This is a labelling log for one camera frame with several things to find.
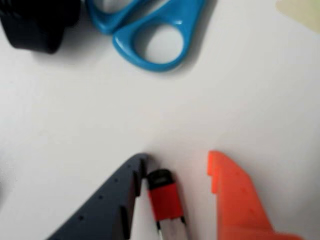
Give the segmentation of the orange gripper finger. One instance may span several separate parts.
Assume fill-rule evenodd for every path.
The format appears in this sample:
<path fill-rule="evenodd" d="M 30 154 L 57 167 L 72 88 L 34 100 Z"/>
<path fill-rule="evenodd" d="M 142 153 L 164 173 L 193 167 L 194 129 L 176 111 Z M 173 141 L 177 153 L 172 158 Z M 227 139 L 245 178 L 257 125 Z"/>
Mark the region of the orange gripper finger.
<path fill-rule="evenodd" d="M 299 240 L 274 230 L 250 176 L 220 151 L 208 152 L 207 174 L 216 196 L 217 239 Z"/>

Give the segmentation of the navy gripper finger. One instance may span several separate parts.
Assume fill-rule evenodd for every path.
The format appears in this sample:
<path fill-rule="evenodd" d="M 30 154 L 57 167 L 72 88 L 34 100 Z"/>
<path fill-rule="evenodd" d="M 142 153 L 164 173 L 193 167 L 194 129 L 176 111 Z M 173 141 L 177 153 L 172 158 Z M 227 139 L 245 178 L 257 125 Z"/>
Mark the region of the navy gripper finger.
<path fill-rule="evenodd" d="M 52 235 L 50 240 L 128 240 L 148 155 L 130 157 Z"/>

